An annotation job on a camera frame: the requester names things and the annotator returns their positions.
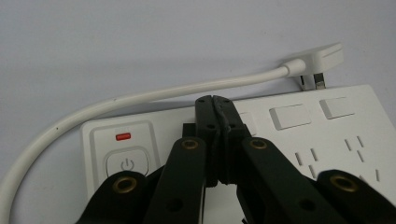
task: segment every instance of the plug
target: plug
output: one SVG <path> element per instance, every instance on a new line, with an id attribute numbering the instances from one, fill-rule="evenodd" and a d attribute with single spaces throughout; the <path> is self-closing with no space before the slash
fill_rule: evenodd
<path id="1" fill-rule="evenodd" d="M 305 70 L 302 73 L 289 74 L 289 77 L 301 76 L 305 89 L 304 76 L 314 75 L 317 90 L 326 89 L 323 73 L 344 61 L 343 46 L 341 43 L 330 44 L 293 54 L 289 60 L 302 60 Z"/>

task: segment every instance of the white power strip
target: white power strip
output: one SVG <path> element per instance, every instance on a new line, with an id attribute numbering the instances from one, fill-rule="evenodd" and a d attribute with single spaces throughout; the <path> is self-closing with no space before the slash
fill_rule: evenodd
<path id="1" fill-rule="evenodd" d="M 252 135 L 272 141 L 303 175 L 316 179 L 324 170 L 346 171 L 396 204 L 396 132 L 371 87 L 234 104 Z M 118 171 L 148 175 L 164 165 L 182 124 L 192 122 L 194 108 L 186 107 L 85 123 L 81 133 L 89 197 Z M 206 223 L 240 223 L 242 217 L 235 187 L 206 191 Z"/>

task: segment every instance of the switch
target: switch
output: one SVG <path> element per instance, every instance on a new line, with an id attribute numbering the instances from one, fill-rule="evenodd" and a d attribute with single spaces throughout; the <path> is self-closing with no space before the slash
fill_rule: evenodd
<path id="1" fill-rule="evenodd" d="M 304 105 L 289 105 L 270 109 L 277 130 L 288 129 L 311 123 Z"/>
<path id="2" fill-rule="evenodd" d="M 355 114 L 346 97 L 321 100 L 319 103 L 326 119 L 336 119 Z"/>
<path id="3" fill-rule="evenodd" d="M 251 114 L 247 112 L 247 113 L 241 113 L 241 114 L 239 114 L 239 116 L 241 117 L 241 120 L 247 125 L 248 131 L 250 132 L 250 134 L 252 136 L 256 136 L 257 128 L 256 128 L 256 124 L 255 124 Z"/>
<path id="4" fill-rule="evenodd" d="M 121 171 L 134 171 L 146 175 L 149 171 L 148 157 L 143 149 L 116 152 L 107 158 L 107 176 Z"/>

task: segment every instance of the power symbol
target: power symbol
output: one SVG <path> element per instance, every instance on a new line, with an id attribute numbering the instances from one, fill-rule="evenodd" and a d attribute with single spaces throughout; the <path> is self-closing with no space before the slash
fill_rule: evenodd
<path id="1" fill-rule="evenodd" d="M 125 159 L 125 161 L 121 162 L 121 170 L 133 170 L 134 169 L 134 161 Z"/>

